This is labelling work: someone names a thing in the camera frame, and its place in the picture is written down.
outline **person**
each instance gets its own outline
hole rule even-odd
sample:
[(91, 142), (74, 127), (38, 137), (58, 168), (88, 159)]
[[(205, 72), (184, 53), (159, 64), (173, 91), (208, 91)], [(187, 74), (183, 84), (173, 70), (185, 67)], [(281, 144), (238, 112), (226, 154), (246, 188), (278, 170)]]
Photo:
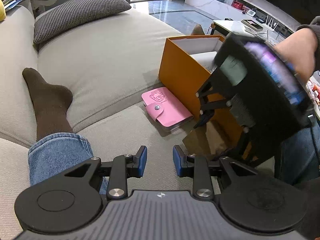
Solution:
[[(91, 157), (90, 143), (75, 134), (67, 120), (72, 92), (60, 85), (48, 84), (38, 71), (25, 68), (22, 76), (27, 83), (36, 115), (36, 143), (28, 152), (30, 185), (71, 168)], [(100, 193), (105, 194), (103, 178)]]
[[(205, 35), (196, 25), (191, 35)], [(274, 49), (307, 83), (320, 70), (320, 16), (310, 25), (301, 25), (295, 33), (274, 46)], [(316, 148), (320, 150), (320, 128), (313, 128)], [(319, 160), (313, 145), (310, 128), (300, 130), (281, 144), (275, 155), (275, 177), (305, 191), (308, 196), (307, 212), (297, 230), (308, 239), (320, 240), (320, 178)]]
[[(201, 25), (196, 25), (191, 35), (205, 35)], [(289, 61), (301, 80), (307, 83), (315, 70), (320, 70), (320, 17), (277, 44), (274, 49)], [(313, 127), (317, 149), (320, 150), (320, 128)], [(313, 145), (311, 130), (305, 128), (282, 142), (275, 156), (275, 177), (294, 185), (319, 177), (319, 161)]]

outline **yellow object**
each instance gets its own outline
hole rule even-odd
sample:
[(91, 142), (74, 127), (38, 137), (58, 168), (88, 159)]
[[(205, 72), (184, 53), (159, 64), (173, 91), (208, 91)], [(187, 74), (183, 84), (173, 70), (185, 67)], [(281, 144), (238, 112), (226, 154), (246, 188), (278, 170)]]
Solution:
[(0, 22), (2, 22), (5, 19), (5, 10), (4, 10), (4, 5), (2, 1), (0, 0)]

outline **leg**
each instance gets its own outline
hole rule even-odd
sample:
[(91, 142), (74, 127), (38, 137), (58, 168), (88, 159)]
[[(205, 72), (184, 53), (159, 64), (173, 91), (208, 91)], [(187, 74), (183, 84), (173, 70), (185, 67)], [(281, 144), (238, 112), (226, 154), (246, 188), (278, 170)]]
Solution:
[[(320, 150), (320, 128), (313, 128), (315, 142)], [(281, 153), (276, 158), (277, 178), (288, 184), (296, 184), (319, 177), (319, 164), (310, 128), (305, 128), (282, 142)]]
[[(32, 68), (22, 75), (27, 83), (37, 122), (37, 142), (29, 149), (30, 185), (39, 183), (93, 157), (90, 143), (74, 134), (67, 120), (72, 93), (63, 86), (48, 84)], [(104, 178), (100, 193), (105, 194)]]

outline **hand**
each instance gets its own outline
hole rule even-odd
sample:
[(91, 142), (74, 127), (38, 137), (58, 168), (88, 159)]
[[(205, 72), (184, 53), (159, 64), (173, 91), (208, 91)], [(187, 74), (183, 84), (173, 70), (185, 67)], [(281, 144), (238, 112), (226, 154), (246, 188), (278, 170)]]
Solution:
[(315, 69), (318, 39), (312, 30), (303, 28), (277, 44), (274, 49), (292, 63), (301, 80), (307, 83)]

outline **orange box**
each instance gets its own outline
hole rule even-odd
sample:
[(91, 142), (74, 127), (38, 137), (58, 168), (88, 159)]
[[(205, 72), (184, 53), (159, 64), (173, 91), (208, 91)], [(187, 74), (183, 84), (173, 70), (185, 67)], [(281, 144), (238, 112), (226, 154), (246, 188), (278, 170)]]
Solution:
[[(190, 55), (218, 51), (225, 39), (219, 35), (182, 36), (167, 38), (159, 71), (159, 79), (199, 119), (200, 102), (196, 92), (209, 78), (210, 72)], [(210, 101), (223, 99), (216, 93)], [(242, 127), (228, 108), (217, 109), (212, 118), (229, 136), (231, 146), (238, 142)]]

